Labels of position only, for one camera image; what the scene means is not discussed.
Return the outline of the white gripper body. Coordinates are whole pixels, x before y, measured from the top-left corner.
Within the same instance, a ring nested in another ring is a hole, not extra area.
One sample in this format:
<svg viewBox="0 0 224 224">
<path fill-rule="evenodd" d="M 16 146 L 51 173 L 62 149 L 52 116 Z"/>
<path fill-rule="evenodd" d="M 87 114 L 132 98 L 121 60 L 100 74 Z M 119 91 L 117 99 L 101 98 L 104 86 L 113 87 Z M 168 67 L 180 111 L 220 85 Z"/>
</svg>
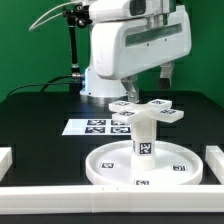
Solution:
<svg viewBox="0 0 224 224">
<path fill-rule="evenodd" d="M 98 23 L 92 28 L 92 63 L 103 79 L 120 80 L 176 60 L 191 50 L 190 21 L 184 5 L 165 26 L 150 28 L 146 18 Z"/>
</svg>

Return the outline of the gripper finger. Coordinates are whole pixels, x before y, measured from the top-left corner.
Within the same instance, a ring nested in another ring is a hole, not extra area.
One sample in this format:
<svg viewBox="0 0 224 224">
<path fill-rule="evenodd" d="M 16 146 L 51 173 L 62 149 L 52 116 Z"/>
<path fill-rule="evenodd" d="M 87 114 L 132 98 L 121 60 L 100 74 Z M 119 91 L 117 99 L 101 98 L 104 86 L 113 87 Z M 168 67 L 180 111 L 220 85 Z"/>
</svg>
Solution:
<svg viewBox="0 0 224 224">
<path fill-rule="evenodd" d="M 174 62 L 170 61 L 161 65 L 161 73 L 159 77 L 159 87 L 167 90 L 171 87 L 171 80 L 174 71 Z"/>
<path fill-rule="evenodd" d="M 139 101 L 139 89 L 136 85 L 137 76 L 132 75 L 121 80 L 122 85 L 124 86 L 129 102 L 138 102 Z"/>
</svg>

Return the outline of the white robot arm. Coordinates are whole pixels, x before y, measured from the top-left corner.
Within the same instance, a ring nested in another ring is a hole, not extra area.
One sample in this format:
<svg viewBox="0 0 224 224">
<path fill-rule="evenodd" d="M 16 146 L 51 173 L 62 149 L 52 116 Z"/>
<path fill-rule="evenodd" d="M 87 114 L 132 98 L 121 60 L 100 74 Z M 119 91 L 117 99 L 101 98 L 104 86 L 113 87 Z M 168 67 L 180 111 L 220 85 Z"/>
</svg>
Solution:
<svg viewBox="0 0 224 224">
<path fill-rule="evenodd" d="M 176 0 L 84 0 L 92 21 L 86 86 L 93 99 L 139 101 L 137 75 L 159 66 L 159 86 L 171 86 L 174 61 L 189 54 L 191 30 Z"/>
</svg>

